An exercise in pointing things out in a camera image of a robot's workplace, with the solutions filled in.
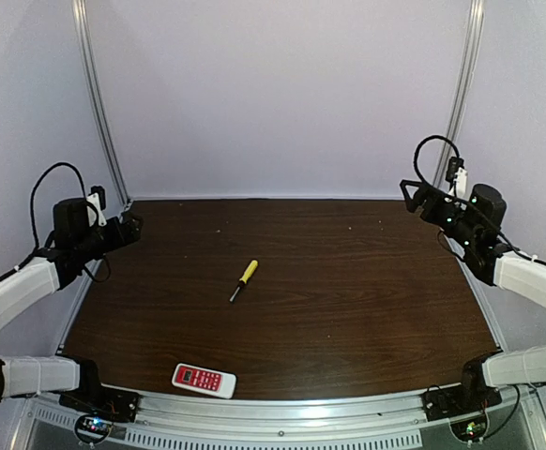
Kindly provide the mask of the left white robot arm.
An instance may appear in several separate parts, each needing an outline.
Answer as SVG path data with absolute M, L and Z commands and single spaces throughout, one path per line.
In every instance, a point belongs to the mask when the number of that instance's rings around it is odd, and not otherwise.
M 39 300 L 64 290 L 91 261 L 141 238 L 144 221 L 126 212 L 105 218 L 100 194 L 66 199 L 53 207 L 53 230 L 45 247 L 27 263 L 0 277 L 0 331 Z M 91 410 L 109 402 L 97 365 L 82 358 L 0 356 L 0 402 L 5 398 L 55 392 Z

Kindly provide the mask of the front aluminium rail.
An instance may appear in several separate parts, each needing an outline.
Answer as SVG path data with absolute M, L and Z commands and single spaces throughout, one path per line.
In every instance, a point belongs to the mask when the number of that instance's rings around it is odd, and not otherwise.
M 535 393 L 429 420 L 419 392 L 305 401 L 145 393 L 132 423 L 100 423 L 54 396 L 26 402 L 13 449 L 546 449 Z

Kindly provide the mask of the white red remote control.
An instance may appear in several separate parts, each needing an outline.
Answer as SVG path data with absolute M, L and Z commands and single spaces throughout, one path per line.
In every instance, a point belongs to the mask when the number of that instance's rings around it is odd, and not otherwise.
M 236 375 L 211 368 L 179 363 L 174 370 L 172 385 L 193 393 L 214 398 L 231 399 L 235 392 Z

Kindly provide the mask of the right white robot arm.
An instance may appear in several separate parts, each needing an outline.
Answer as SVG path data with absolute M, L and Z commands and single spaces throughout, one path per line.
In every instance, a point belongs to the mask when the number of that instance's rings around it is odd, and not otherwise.
M 402 180 L 409 212 L 436 225 L 463 249 L 462 262 L 488 286 L 517 293 L 546 309 L 546 262 L 522 253 L 507 241 L 500 225 L 507 204 L 498 190 L 474 185 L 469 200 L 458 199 L 423 181 Z M 546 384 L 546 345 L 496 352 L 463 367 L 462 403 L 469 406 L 486 392 L 516 384 Z

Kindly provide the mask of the aluminium frame post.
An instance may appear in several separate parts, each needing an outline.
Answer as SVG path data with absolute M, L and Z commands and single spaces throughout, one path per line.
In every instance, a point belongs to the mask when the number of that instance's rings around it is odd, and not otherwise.
M 485 17 L 485 2 L 472 0 L 466 22 L 463 57 L 447 124 L 446 137 L 456 142 L 463 122 L 467 97 L 474 78 Z
M 121 166 L 114 149 L 113 136 L 108 123 L 106 108 L 99 85 L 99 75 L 88 21 L 87 2 L 84 0 L 73 0 L 71 4 L 91 110 L 94 114 L 101 148 L 114 183 L 117 198 L 124 207 L 128 207 L 131 204 L 132 199 L 129 196 Z

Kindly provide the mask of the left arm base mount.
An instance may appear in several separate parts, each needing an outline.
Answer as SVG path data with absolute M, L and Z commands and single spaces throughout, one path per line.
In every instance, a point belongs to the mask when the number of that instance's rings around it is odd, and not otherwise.
M 59 404 L 82 413 L 75 421 L 73 432 L 82 444 L 94 449 L 110 436 L 115 424 L 135 421 L 140 394 L 104 385 L 98 366 L 92 360 L 78 357 L 71 360 L 79 369 L 79 386 L 60 392 Z

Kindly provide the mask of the yellow handled screwdriver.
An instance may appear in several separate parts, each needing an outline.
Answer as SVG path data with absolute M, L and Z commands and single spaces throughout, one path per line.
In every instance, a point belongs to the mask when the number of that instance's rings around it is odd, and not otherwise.
M 232 293 L 232 295 L 229 298 L 230 303 L 233 303 L 235 301 L 235 298 L 237 297 L 237 295 L 240 293 L 240 291 L 243 290 L 246 287 L 246 285 L 248 284 L 250 278 L 253 276 L 254 272 L 258 268 L 258 265 L 259 265 L 259 263 L 258 263 L 257 260 L 252 260 L 248 264 L 248 266 L 244 270 L 242 276 L 239 278 L 234 292 Z

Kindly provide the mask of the left aluminium frame post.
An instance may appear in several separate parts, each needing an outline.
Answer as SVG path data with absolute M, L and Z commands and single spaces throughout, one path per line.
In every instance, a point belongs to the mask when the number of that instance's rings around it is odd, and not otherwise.
M 91 110 L 94 114 L 101 148 L 114 183 L 117 198 L 124 207 L 128 207 L 131 204 L 132 199 L 129 196 L 121 166 L 114 149 L 113 136 L 108 123 L 106 108 L 99 85 L 99 75 L 88 21 L 87 2 L 84 0 L 73 0 L 71 4 Z

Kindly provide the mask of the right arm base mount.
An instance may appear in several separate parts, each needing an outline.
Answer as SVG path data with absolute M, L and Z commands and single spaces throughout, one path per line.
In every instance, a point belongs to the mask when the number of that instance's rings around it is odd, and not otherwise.
M 516 399 L 507 417 L 496 426 L 491 424 L 488 409 L 502 402 L 500 389 L 490 387 L 483 378 L 482 363 L 498 352 L 488 353 L 464 364 L 461 382 L 451 387 L 430 385 L 420 395 L 429 422 L 452 419 L 452 435 L 460 442 L 483 444 L 498 434 L 512 419 L 521 403 L 521 389 L 513 385 Z

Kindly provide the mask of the right aluminium frame post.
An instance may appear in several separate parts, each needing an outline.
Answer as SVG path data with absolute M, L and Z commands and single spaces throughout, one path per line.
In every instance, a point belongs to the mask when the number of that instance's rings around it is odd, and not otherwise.
M 446 137 L 456 142 L 463 122 L 467 97 L 474 78 L 485 17 L 485 2 L 472 0 L 466 22 L 463 57 L 447 124 Z

